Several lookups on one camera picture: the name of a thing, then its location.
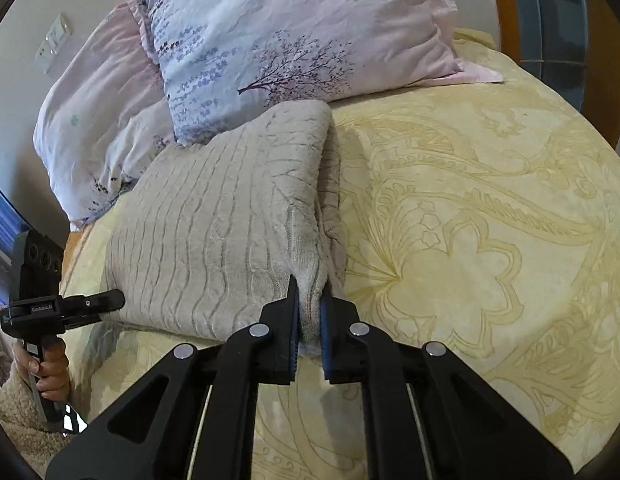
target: pillow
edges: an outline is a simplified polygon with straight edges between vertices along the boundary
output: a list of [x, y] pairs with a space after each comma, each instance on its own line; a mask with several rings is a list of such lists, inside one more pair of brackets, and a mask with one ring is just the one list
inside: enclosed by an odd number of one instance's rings
[[[430, 80], [502, 80], [487, 69], [445, 79], [463, 72], [449, 44], [454, 0], [144, 5], [175, 137], [184, 145], [208, 142], [281, 101], [329, 102]], [[142, 28], [145, 22], [140, 20]]]
[[127, 4], [92, 33], [39, 111], [34, 147], [72, 230], [131, 189], [174, 139], [156, 65]]
[[135, 17], [136, 23], [139, 25], [139, 35], [141, 37], [141, 46], [154, 64], [159, 64], [156, 56], [154, 44], [152, 44], [152, 31], [150, 30], [150, 17], [148, 16], [148, 4], [146, 0], [126, 0], [130, 7], [130, 12]]

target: metal screw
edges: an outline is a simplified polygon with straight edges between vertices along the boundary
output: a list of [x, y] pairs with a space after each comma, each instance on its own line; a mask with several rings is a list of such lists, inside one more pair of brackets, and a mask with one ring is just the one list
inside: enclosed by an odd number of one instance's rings
[[440, 357], [447, 352], [447, 348], [445, 348], [443, 343], [439, 343], [439, 341], [430, 341], [426, 344], [426, 352], [432, 357]]
[[263, 337], [269, 333], [269, 326], [263, 323], [257, 323], [250, 327], [250, 335], [252, 337]]
[[194, 354], [194, 347], [187, 343], [181, 344], [175, 348], [172, 353], [177, 359], [187, 359]]
[[350, 332], [353, 335], [362, 336], [370, 332], [370, 327], [368, 327], [365, 323], [356, 322], [350, 325]]

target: yellow bedspread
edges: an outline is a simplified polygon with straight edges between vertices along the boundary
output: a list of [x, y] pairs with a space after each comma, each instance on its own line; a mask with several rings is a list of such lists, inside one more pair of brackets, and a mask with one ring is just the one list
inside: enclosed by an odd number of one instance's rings
[[[507, 57], [463, 35], [456, 46], [505, 84], [333, 107], [347, 296], [399, 341], [445, 342], [579, 469], [620, 421], [620, 160]], [[126, 202], [68, 251], [65, 295], [101, 290]], [[68, 333], [78, 409], [94, 418], [183, 340]], [[359, 388], [329, 386], [310, 358], [292, 387], [262, 387], [253, 477], [366, 478]]]

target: black clamp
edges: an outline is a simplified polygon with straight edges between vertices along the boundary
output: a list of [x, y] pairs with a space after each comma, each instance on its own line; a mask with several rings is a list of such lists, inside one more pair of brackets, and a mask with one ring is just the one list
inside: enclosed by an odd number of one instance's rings
[[[248, 480], [259, 384], [296, 370], [298, 289], [219, 346], [175, 347], [51, 462], [47, 480]], [[442, 343], [395, 343], [325, 291], [325, 377], [361, 383], [369, 478], [569, 480], [568, 460]]]

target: pink pillowcase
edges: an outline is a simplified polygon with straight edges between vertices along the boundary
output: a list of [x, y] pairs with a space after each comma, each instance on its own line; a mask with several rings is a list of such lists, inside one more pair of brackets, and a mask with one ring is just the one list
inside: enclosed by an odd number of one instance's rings
[[173, 140], [161, 73], [120, 4], [50, 89], [35, 127], [34, 147], [72, 230], [104, 214]]
[[[428, 0], [432, 12], [432, 20], [441, 32], [441, 40], [451, 49], [454, 49], [452, 41], [455, 35], [456, 17], [458, 7], [455, 0]], [[416, 83], [416, 86], [445, 86], [466, 83], [501, 83], [503, 76], [499, 72], [490, 70], [476, 63], [457, 59], [460, 72], [436, 79], [425, 79]]]
[[150, 17], [148, 16], [148, 3], [146, 0], [126, 0], [132, 15], [139, 24], [139, 34], [141, 36], [141, 46], [148, 54], [148, 57], [155, 65], [159, 64], [154, 44], [152, 44], [152, 32], [150, 29]]

